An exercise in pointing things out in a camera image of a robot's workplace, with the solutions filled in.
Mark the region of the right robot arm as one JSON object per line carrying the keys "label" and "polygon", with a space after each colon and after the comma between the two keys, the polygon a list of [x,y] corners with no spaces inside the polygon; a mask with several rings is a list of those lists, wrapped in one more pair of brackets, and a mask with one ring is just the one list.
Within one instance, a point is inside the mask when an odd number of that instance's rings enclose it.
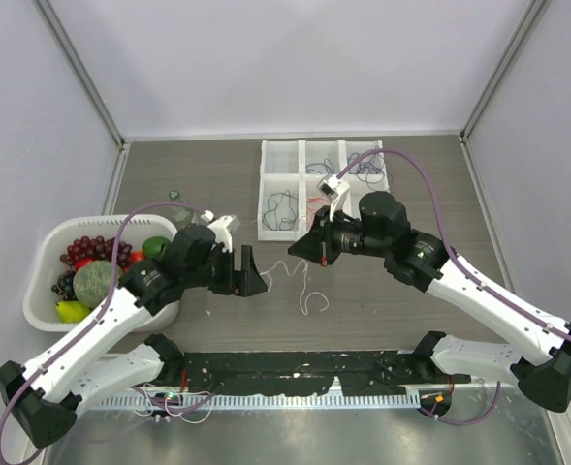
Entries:
{"label": "right robot arm", "polygon": [[536,405],[563,413],[571,402],[571,321],[535,307],[489,279],[440,238],[411,227],[405,206],[386,192],[364,195],[360,216],[322,207],[291,256],[329,266],[341,254],[382,260],[398,282],[449,302],[502,343],[430,332],[412,359],[418,379],[469,375],[515,386]]}

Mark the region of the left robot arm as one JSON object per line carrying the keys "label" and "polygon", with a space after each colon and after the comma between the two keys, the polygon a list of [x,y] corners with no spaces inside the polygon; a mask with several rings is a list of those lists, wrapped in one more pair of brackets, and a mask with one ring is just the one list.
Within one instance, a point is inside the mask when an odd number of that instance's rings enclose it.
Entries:
{"label": "left robot arm", "polygon": [[147,323],[189,289],[249,297],[267,291],[250,246],[241,268],[228,226],[221,220],[179,231],[158,259],[133,264],[105,300],[52,347],[23,364],[0,367],[6,409],[32,444],[42,449],[65,436],[92,405],[143,383],[173,385],[184,368],[177,345],[148,336],[132,352],[107,362],[100,357],[126,334]]}

